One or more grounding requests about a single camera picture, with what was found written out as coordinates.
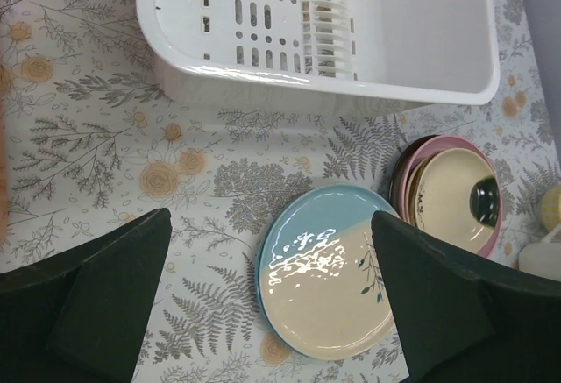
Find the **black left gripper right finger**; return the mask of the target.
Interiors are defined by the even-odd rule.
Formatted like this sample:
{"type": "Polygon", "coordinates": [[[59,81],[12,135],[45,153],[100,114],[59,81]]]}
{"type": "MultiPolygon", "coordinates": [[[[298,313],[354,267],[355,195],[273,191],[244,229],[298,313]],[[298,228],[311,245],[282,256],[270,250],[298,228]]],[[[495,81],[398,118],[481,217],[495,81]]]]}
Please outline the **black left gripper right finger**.
{"type": "Polygon", "coordinates": [[[378,211],[373,244],[409,382],[558,382],[560,284],[378,211]]]}

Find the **cream small plate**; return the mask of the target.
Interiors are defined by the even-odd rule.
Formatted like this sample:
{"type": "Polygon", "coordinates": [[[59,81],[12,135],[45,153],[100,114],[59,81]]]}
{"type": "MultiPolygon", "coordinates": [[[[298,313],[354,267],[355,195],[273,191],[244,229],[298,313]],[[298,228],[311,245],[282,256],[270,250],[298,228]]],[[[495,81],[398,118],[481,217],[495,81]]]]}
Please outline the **cream small plate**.
{"type": "Polygon", "coordinates": [[[414,175],[409,192],[412,224],[434,238],[469,252],[489,242],[501,216],[493,169],[463,148],[431,156],[414,175]]]}

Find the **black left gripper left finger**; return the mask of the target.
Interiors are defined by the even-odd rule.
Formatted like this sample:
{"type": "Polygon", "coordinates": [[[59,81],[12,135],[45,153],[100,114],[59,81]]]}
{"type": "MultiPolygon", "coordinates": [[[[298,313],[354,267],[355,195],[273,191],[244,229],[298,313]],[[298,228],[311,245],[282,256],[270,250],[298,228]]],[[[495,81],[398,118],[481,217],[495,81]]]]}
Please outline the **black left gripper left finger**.
{"type": "Polygon", "coordinates": [[[1,275],[3,382],[130,382],[172,234],[155,209],[1,275]]]}

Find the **blue and cream plate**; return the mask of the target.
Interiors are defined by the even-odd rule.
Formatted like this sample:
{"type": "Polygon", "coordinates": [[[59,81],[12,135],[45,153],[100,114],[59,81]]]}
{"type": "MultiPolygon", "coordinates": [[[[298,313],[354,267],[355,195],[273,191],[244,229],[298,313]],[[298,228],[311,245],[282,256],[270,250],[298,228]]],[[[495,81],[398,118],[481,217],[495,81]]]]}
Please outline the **blue and cream plate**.
{"type": "Polygon", "coordinates": [[[319,360],[370,350],[394,327],[373,247],[373,214],[394,213],[373,191],[316,188],[272,222],[255,266],[266,323],[288,347],[319,360]]]}

